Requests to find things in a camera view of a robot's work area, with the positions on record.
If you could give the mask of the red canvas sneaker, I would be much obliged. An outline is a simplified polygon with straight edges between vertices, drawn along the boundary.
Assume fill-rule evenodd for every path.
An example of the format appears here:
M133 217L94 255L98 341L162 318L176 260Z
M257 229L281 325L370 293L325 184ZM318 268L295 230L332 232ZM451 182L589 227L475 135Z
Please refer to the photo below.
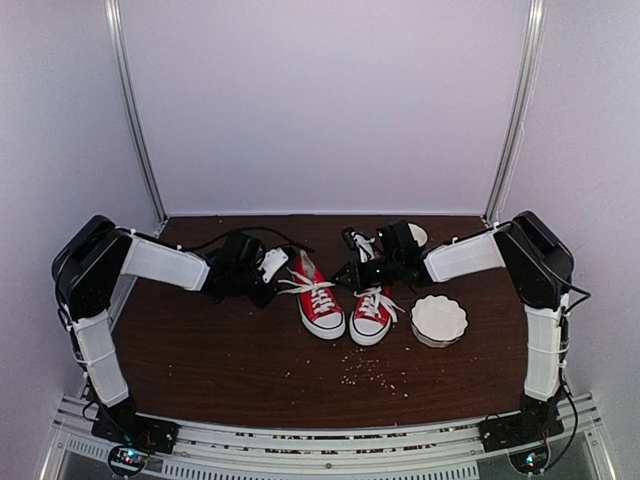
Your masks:
M374 346L384 339L404 310L393 301L388 286L355 292L354 297L356 305L348 322L350 337L359 346Z
M343 309L333 294L334 284L327 281L306 251L301 251L289 278L278 280L279 294L296 297L304 327L315 337L333 341L346 330Z

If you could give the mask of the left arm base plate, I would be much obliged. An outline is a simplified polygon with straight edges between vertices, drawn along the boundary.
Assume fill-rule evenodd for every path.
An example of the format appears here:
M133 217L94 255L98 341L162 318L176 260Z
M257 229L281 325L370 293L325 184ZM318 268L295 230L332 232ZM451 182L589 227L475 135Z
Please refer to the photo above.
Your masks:
M105 418L98 418L91 428L94 437L163 454L173 452L178 432L177 423L143 416L136 416L134 426L125 429Z

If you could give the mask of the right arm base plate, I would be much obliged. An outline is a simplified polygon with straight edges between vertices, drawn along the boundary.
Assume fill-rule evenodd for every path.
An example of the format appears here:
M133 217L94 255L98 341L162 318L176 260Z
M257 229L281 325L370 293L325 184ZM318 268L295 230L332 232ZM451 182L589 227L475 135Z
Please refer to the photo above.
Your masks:
M478 425L480 439L485 452L511 449L564 432L560 419L540 423L534 416L524 413L497 417L492 416Z

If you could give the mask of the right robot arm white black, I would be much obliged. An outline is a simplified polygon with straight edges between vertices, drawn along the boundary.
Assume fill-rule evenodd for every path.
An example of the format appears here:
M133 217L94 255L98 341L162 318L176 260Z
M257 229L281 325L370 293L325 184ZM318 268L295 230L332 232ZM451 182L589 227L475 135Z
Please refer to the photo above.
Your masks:
M380 226L369 239L353 228L342 238L357 259L345 263L332 282L354 292L402 281L411 287L493 269L506 269L524 306L528 332L527 371L519 413L506 431L519 440L535 440L551 426L569 348L573 292L590 293L572 281L574 258L564 243L531 211L466 237L427 249L426 231L398 221Z

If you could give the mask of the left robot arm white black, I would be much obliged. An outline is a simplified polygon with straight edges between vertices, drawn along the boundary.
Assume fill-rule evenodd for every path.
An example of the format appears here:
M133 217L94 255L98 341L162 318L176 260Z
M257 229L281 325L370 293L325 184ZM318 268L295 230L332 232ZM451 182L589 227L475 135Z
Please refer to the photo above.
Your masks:
M275 277L289 261L286 248L268 249L243 229L220 239L220 248L202 255L197 249L165 244L96 215L52 262L58 314L93 389L100 408L98 419L123 444L137 442L144 424L136 415L111 334L116 284L130 276L217 301L246 297L258 308L268 305L277 293Z

